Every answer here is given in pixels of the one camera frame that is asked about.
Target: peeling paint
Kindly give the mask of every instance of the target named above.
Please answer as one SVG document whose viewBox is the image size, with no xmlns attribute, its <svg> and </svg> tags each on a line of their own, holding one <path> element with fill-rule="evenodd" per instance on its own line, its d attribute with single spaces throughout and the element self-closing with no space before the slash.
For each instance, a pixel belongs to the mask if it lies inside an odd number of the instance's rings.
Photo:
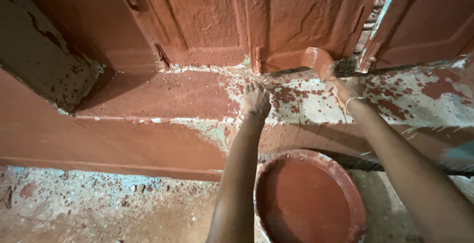
<svg viewBox="0 0 474 243">
<path fill-rule="evenodd" d="M 385 4 L 383 5 L 383 8 L 382 10 L 380 11 L 380 15 L 379 17 L 377 18 L 377 21 L 375 22 L 375 25 L 374 25 L 374 28 L 370 34 L 370 39 L 372 39 L 375 35 L 375 33 L 377 32 L 377 30 L 379 29 L 379 26 L 380 26 L 380 22 L 382 21 L 383 17 L 385 16 L 387 10 L 388 10 L 388 7 L 390 5 L 390 3 L 392 3 L 392 0 L 386 0 L 385 1 Z"/>
</svg>

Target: paint splatter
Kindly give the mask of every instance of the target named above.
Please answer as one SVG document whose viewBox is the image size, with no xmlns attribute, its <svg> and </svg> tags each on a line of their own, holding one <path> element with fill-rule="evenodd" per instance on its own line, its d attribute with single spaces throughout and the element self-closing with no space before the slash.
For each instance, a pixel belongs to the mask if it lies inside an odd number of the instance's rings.
<svg viewBox="0 0 474 243">
<path fill-rule="evenodd" d="M 26 184 L 21 190 L 20 190 L 20 197 L 22 198 L 29 198 L 33 195 L 33 191 L 36 189 L 36 184 L 34 182 Z"/>
</svg>

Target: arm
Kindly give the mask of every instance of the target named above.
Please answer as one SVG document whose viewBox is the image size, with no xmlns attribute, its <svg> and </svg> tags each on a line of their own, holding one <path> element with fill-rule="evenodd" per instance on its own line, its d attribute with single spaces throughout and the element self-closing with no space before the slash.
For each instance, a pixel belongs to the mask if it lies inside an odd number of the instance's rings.
<svg viewBox="0 0 474 243">
<path fill-rule="evenodd" d="M 224 166 L 207 243 L 254 241 L 258 141 L 271 105 L 268 91 L 257 82 L 245 87 L 245 100 L 245 118 Z"/>
<path fill-rule="evenodd" d="M 362 95 L 357 78 L 328 85 L 340 106 Z M 449 178 L 363 100 L 347 105 L 427 243 L 474 242 L 474 205 Z"/>
</svg>

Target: paint container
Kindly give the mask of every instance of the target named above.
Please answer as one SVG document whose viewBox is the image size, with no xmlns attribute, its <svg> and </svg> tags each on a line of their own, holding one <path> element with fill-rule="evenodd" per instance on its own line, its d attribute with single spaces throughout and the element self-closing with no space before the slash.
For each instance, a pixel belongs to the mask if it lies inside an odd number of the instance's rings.
<svg viewBox="0 0 474 243">
<path fill-rule="evenodd" d="M 268 243 L 356 243 L 366 227 L 362 196 L 333 159 L 308 149 L 259 165 L 256 223 Z"/>
</svg>

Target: wooden door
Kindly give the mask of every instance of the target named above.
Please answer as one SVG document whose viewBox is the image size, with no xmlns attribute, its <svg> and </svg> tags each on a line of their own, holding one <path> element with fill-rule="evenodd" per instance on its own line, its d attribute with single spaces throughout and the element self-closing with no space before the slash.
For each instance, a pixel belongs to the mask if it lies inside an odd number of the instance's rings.
<svg viewBox="0 0 474 243">
<path fill-rule="evenodd" d="M 124 0 L 157 59 L 171 64 L 242 62 L 244 0 Z"/>
<path fill-rule="evenodd" d="M 309 46 L 321 47 L 335 59 L 349 56 L 356 45 L 350 38 L 360 35 L 371 10 L 364 8 L 364 0 L 245 1 L 250 57 L 257 73 L 300 67 Z"/>
<path fill-rule="evenodd" d="M 474 36 L 474 0 L 387 0 L 359 72 L 459 55 Z"/>
</svg>

